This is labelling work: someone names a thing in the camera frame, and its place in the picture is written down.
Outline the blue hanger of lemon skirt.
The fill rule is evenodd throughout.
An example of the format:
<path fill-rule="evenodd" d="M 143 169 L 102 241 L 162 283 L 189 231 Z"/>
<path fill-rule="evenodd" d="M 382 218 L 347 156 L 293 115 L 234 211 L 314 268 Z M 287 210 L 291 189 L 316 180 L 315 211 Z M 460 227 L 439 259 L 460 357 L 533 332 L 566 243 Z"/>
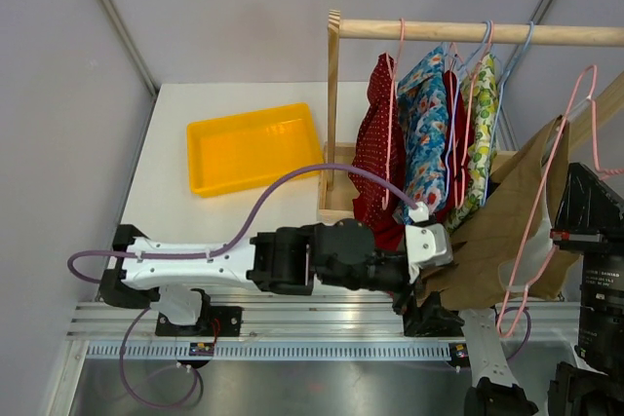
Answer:
<path fill-rule="evenodd" d="M 480 201 L 480 206 L 483 207 L 488 199 L 488 195 L 489 195 L 489 188 L 490 188 L 490 179 L 491 179 L 491 174 L 492 174 L 492 168 L 493 168 L 493 160 L 495 157 L 495 153 L 496 153 L 496 149 L 497 149 L 497 137 L 496 137 L 496 133 L 497 133 L 497 129 L 498 129 L 498 121 L 501 115 L 501 111 L 503 108 L 503 99 L 504 99 L 504 92 L 505 92 L 505 86 L 507 84 L 507 81 L 509 79 L 509 77 L 511 76 L 511 74 L 513 73 L 513 71 L 515 70 L 515 68 L 517 67 L 518 62 L 520 61 L 520 59 L 523 57 L 523 55 L 525 54 L 528 46 L 530 45 L 532 36 L 533 36 L 533 32 L 534 32 L 534 28 L 535 28 L 535 23 L 533 20 L 530 20 L 527 24 L 528 26 L 528 31 L 527 31 L 527 35 L 526 35 L 526 39 L 524 41 L 524 43 L 520 46 L 520 48 L 515 51 L 510 59 L 508 60 L 508 62 L 506 63 L 505 67 L 503 68 L 503 71 L 501 72 L 501 75 L 499 77 L 499 81 L 497 82 L 498 85 L 498 107 L 496 109 L 496 112 L 494 114 L 494 121 L 493 121 L 493 126 L 492 126 L 492 142 L 490 144 L 490 147 L 488 149 L 488 153 L 487 153 L 487 172 L 486 172 L 486 186 L 485 186 L 485 192 L 484 195 L 482 197 L 482 200 Z"/>

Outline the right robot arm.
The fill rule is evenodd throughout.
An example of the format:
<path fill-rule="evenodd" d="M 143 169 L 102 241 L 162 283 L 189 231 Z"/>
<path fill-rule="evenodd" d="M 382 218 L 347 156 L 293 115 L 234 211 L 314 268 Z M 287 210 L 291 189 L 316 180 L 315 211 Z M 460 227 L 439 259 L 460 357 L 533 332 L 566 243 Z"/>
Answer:
<path fill-rule="evenodd" d="M 563 199 L 550 238 L 582 257 L 577 310 L 561 320 L 538 317 L 538 335 L 556 338 L 571 358 L 559 362 L 547 389 L 545 415 L 620 415 L 623 412 L 623 200 L 580 163 L 567 170 Z M 494 320 L 506 309 L 475 310 L 466 301 L 445 307 L 445 328 L 463 334 L 472 385 L 466 415 L 535 415 L 508 365 Z"/>

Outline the tan khaki skirt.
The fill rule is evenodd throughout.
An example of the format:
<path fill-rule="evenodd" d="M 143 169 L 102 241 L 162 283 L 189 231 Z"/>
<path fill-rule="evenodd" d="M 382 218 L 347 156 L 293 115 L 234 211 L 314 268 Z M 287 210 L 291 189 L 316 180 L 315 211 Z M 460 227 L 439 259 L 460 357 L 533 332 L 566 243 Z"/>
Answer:
<path fill-rule="evenodd" d="M 513 267 L 521 237 L 541 178 L 546 145 L 555 136 L 560 118 L 537 132 L 510 160 L 491 174 L 496 185 L 486 204 L 450 235 L 452 266 L 425 271 L 416 294 L 421 303 L 432 292 L 452 311 L 485 309 L 503 300 L 508 270 Z M 553 161 L 547 181 L 549 220 L 554 222 L 566 188 L 569 163 L 569 127 Z M 533 219 L 529 237 L 537 234 L 541 208 Z"/>

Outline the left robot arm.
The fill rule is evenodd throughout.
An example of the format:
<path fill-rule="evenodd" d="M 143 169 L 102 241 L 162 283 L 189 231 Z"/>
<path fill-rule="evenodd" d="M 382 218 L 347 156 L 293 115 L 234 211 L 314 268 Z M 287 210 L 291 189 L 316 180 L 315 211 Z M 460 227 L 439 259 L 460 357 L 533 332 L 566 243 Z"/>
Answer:
<path fill-rule="evenodd" d="M 405 251 L 379 249 L 372 231 L 354 219 L 259 233 L 225 253 L 185 245 L 160 250 L 137 238 L 103 272 L 99 294 L 110 306 L 152 308 L 188 334 L 200 335 L 212 321 L 208 285 L 281 295 L 309 295 L 315 283 L 403 293 L 431 246 L 422 228 L 409 228 L 406 242 Z"/>

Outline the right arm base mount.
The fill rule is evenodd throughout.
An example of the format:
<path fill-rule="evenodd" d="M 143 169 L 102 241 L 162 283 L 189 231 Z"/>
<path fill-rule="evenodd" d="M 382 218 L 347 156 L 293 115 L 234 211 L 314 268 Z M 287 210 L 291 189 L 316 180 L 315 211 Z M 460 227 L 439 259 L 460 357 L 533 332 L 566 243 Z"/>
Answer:
<path fill-rule="evenodd" d="M 404 336 L 408 338 L 463 338 L 465 320 L 442 305 L 441 294 L 432 292 L 421 303 L 411 295 L 401 308 Z"/>

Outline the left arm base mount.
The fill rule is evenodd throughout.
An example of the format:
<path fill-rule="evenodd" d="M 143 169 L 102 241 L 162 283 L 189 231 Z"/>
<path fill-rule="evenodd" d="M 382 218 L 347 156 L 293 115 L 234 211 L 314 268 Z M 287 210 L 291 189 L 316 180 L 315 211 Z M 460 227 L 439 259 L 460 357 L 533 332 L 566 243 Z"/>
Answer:
<path fill-rule="evenodd" d="M 180 359 L 182 365 L 198 370 L 210 362 L 215 354 L 219 337 L 240 336 L 244 309 L 240 306 L 219 306 L 212 303 L 210 295 L 203 289 L 192 288 L 201 295 L 201 310 L 195 324 L 173 324 L 164 314 L 158 314 L 155 334 L 159 337 L 197 337 L 198 341 L 189 345 L 188 355 L 195 359 Z"/>

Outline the lemon print skirt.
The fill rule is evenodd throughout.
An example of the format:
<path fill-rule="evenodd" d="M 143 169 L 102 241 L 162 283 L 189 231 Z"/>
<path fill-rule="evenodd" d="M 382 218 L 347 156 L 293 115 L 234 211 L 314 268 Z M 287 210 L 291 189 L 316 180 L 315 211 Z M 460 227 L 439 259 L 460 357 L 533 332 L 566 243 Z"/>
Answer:
<path fill-rule="evenodd" d="M 494 121 L 499 107 L 495 77 L 495 59 L 487 53 L 476 66 L 475 79 L 466 76 L 460 85 L 463 109 L 470 111 L 472 143 L 467 146 L 467 185 L 463 205 L 452 208 L 444 223 L 450 231 L 456 230 L 473 215 L 487 199 L 488 177 L 496 150 L 492 148 Z"/>

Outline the pink hanger of tan skirt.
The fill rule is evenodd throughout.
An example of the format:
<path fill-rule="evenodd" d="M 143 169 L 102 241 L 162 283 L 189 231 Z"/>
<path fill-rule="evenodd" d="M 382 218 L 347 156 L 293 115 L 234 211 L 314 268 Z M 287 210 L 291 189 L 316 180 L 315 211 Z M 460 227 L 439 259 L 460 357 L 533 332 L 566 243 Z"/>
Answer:
<path fill-rule="evenodd" d="M 522 294 L 523 294 L 522 301 L 519 306 L 518 312 L 516 316 L 513 318 L 509 328 L 506 331 L 504 331 L 502 328 L 503 318 L 505 315 L 508 302 L 511 298 L 512 293 L 514 292 L 514 283 L 515 283 L 516 276 L 520 270 L 520 267 L 522 266 L 523 255 L 524 255 L 526 244 L 528 241 L 530 228 L 532 226 L 533 219 L 537 213 L 538 208 L 541 208 L 541 214 L 549 215 L 547 198 L 546 198 L 548 176 L 549 176 L 553 161 L 555 159 L 555 156 L 557 154 L 558 148 L 560 146 L 560 142 L 563 138 L 565 128 L 568 124 L 569 117 L 573 112 L 573 105 L 577 98 L 578 90 L 581 85 L 581 81 L 585 78 L 585 76 L 588 73 L 591 74 L 591 81 L 590 81 L 588 93 L 582 100 L 578 101 L 578 104 L 579 105 L 588 104 L 590 108 L 591 142 L 592 142 L 592 155 L 593 155 L 594 169 L 601 176 L 601 180 L 605 180 L 612 176 L 623 174 L 623 169 L 607 169 L 607 168 L 601 167 L 600 151 L 599 151 L 599 144 L 598 144 L 598 109 L 597 109 L 597 102 L 594 99 L 594 91 L 595 91 L 597 80 L 598 80 L 598 66 L 596 64 L 591 64 L 587 66 L 578 75 L 575 85 L 572 89 L 569 101 L 567 103 L 565 112 L 559 119 L 559 123 L 556 125 L 555 136 L 550 138 L 546 145 L 547 159 L 546 159 L 546 162 L 542 165 L 541 178 L 538 184 L 537 192 L 536 192 L 536 195 L 534 197 L 534 200 L 533 200 L 530 212 L 529 212 L 529 216 L 526 222 L 526 227 L 521 237 L 519 248 L 518 248 L 515 261 L 511 270 L 511 274 L 508 280 L 508 284 L 506 287 L 505 295 L 504 295 L 503 302 L 502 302 L 502 311 L 499 314 L 495 322 L 496 331 L 500 338 L 510 338 L 513 335 L 515 328 L 517 327 L 518 322 L 520 321 L 521 315 L 526 308 L 527 300 L 528 300 L 528 293 L 529 293 L 530 288 L 542 277 L 542 275 L 544 274 L 546 268 L 548 267 L 552 257 L 554 256 L 557 250 L 555 246 L 551 246 L 550 250 L 547 252 L 546 256 L 544 257 L 544 260 L 542 264 L 540 265 L 539 269 L 537 270 L 537 272 L 535 273 L 535 275 L 524 284 L 523 289 L 522 289 Z"/>

